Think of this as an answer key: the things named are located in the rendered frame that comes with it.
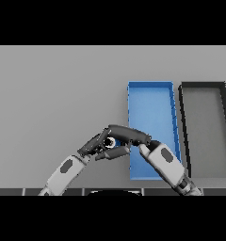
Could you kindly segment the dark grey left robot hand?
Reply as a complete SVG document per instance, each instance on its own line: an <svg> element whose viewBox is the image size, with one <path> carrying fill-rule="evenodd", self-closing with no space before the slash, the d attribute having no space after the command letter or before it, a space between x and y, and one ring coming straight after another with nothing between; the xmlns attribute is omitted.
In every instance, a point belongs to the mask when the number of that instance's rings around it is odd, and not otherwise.
<svg viewBox="0 0 226 241"><path fill-rule="evenodd" d="M105 128L101 133L90 139L82 148L78 149L77 152L80 156L85 157L86 155L94 155L107 150L104 142L108 138L109 129Z"/></svg>

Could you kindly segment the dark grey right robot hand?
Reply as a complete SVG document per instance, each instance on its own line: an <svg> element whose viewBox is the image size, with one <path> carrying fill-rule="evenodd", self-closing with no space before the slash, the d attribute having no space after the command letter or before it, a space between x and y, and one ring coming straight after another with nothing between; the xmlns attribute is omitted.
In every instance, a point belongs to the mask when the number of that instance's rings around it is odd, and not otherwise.
<svg viewBox="0 0 226 241"><path fill-rule="evenodd" d="M114 137L121 142L120 147L113 149L107 149L106 151L97 153L95 160L108 159L112 160L121 156L125 156L130 153L130 148L135 147L146 147L148 151L152 152L156 149L160 142L152 140L152 137L144 132L137 129L110 124L106 128L109 129L108 137Z"/></svg>

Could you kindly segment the blue pipe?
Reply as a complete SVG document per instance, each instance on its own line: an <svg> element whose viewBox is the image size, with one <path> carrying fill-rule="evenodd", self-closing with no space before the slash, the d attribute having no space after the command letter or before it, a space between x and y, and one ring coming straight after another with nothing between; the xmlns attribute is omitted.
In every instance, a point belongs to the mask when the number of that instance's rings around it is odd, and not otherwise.
<svg viewBox="0 0 226 241"><path fill-rule="evenodd" d="M113 149L113 148L116 148L116 147L120 147L121 142L119 140L115 139L114 137L108 137L105 140L104 145L107 149Z"/></svg>

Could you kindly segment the blue bin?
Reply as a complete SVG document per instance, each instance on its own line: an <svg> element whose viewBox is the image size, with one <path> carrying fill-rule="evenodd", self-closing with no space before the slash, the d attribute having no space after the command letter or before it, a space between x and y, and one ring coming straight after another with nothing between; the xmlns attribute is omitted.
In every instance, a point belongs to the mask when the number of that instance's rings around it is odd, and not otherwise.
<svg viewBox="0 0 226 241"><path fill-rule="evenodd" d="M181 161L173 83L129 81L128 126L166 144Z"/></svg>

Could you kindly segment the dark grey bin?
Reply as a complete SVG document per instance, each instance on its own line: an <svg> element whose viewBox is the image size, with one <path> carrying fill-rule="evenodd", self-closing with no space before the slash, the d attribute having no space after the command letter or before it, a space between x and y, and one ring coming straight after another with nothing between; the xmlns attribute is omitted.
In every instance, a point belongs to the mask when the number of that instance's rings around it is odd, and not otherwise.
<svg viewBox="0 0 226 241"><path fill-rule="evenodd" d="M178 90L188 175L226 178L226 83L183 82Z"/></svg>

